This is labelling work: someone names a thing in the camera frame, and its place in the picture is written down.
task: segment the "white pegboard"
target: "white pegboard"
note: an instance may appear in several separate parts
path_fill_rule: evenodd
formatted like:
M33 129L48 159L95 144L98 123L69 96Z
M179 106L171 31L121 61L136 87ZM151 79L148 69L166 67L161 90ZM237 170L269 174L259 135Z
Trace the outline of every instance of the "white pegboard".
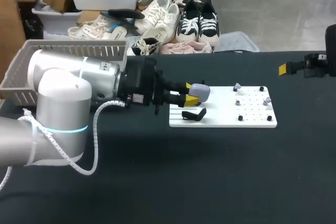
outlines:
M208 100L200 106L179 108L170 105L169 125L171 127L226 127L226 128L275 128L277 119L274 114L272 103L263 105L264 100L271 96L267 87L260 91L260 86L242 86L236 92L233 87L210 87ZM206 108L207 112L200 122L184 120L182 111L195 114Z

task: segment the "black table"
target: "black table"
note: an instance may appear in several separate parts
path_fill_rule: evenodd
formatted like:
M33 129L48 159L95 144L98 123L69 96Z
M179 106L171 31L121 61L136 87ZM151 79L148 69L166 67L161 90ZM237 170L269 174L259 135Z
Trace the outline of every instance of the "black table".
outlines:
M307 52L158 57L174 81L267 86L275 129L178 129L169 107L107 109L96 173L24 167L0 194L1 224L335 223L336 78L278 76ZM90 168L92 135L80 165Z

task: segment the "gray plastic basket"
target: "gray plastic basket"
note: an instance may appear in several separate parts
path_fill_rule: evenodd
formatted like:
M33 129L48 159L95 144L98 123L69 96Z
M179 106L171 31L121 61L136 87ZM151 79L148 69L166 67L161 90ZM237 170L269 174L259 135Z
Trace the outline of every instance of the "gray plastic basket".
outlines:
M31 56L40 49L116 62L121 70L127 59L126 40L27 40L10 63L0 84L0 92L15 105L36 105L37 93L27 85L27 71Z

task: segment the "black bracket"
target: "black bracket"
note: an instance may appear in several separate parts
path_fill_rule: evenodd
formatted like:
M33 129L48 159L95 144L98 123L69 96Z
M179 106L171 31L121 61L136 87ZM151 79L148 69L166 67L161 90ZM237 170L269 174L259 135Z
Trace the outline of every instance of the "black bracket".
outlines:
M202 109L199 114L194 114L189 111L182 111L182 117L184 120L192 120L199 122L206 114L206 108Z

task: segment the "pink sneaker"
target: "pink sneaker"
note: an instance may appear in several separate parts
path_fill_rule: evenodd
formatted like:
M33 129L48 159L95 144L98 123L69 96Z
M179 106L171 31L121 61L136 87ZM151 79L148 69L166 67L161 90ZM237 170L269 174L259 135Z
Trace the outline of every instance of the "pink sneaker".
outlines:
M209 42L199 43L184 41L177 44L162 45L159 50L161 55L186 55L186 54L210 54L212 48Z

